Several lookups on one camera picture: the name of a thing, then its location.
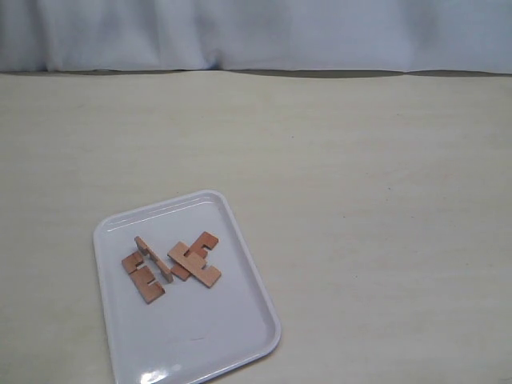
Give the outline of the white plastic tray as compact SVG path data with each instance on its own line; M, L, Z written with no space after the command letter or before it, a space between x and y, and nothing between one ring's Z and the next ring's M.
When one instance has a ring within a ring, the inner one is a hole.
M140 237L160 257L208 232L218 239L206 262L220 279L164 282L146 303L122 260ZM118 383L200 383L270 354L282 328L225 197L200 190L104 219L94 253L114 379Z

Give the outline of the white backdrop cloth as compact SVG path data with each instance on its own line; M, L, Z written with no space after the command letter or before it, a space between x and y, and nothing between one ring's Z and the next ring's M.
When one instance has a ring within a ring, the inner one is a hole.
M4 71L511 71L508 1L4 1Z

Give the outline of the wooden notched piece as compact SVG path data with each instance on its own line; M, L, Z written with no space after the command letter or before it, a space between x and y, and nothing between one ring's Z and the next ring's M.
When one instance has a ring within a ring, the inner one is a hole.
M218 244L217 237L213 236L209 232L203 232L191 246L188 246L185 244L188 248L186 255L188 255L190 252L195 252L196 254L200 255L202 258L204 258L206 260L208 251L215 248L217 244Z
M136 236L134 238L134 241L138 248L138 251L142 255L147 256L156 265L156 267L160 270L161 275L168 283L172 283L174 277L168 265L165 264L164 261L159 256L156 255L156 253L147 245L147 243L140 236Z
M163 286L144 263L143 256L139 251L125 257L122 260L122 266L146 304L151 304L164 295Z
M187 280L186 273L194 276L203 285L211 288L221 277L222 273L214 266L207 266L206 260L195 252L188 251L183 242L178 242L169 252L168 256L174 261L171 272L181 280Z

